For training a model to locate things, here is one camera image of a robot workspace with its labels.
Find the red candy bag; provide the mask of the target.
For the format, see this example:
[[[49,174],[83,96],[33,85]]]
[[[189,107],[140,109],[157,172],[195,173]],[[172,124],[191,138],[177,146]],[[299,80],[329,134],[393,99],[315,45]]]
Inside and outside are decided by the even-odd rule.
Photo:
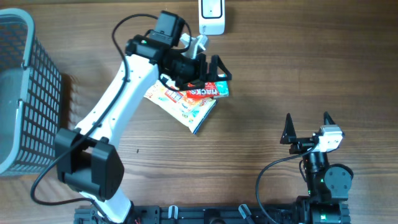
[[[220,91],[216,83],[205,83],[202,89],[194,89],[186,91],[186,96],[191,99],[212,98],[220,95]]]

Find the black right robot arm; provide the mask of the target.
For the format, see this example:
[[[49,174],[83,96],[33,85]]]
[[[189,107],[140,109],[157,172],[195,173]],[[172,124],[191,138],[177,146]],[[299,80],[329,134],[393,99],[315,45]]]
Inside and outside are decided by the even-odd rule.
[[[348,205],[353,171],[343,164],[330,164],[328,154],[337,150],[345,136],[342,129],[325,112],[324,125],[308,138],[295,133],[290,114],[286,116],[281,144],[290,145],[289,153],[302,158],[308,195],[299,196],[292,209],[294,223],[351,223]]]

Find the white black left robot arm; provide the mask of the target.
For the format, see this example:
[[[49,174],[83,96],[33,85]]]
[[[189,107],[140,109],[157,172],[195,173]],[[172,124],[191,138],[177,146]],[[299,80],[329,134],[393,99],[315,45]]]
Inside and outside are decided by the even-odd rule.
[[[173,91],[198,90],[207,83],[229,81],[219,56],[194,57],[178,43],[186,21],[162,11],[154,29],[128,40],[120,50],[121,70],[92,111],[73,130],[55,137],[57,177],[81,194],[88,206],[76,209],[75,223],[139,223],[134,204],[124,195],[124,166],[117,152],[120,137],[146,91],[162,75]]]

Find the yellow wet wipes pack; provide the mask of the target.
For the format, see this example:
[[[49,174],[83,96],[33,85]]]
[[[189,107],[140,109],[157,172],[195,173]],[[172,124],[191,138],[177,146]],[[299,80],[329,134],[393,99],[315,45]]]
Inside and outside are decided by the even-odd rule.
[[[145,98],[160,106],[196,134],[218,100],[188,98],[185,91],[172,91],[156,81],[145,93]]]

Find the teal tissue pack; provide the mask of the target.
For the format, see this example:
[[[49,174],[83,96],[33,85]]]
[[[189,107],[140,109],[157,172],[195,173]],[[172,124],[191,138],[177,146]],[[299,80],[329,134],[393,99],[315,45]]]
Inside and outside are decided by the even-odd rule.
[[[213,98],[229,97],[229,88],[227,81],[214,82],[217,94]]]

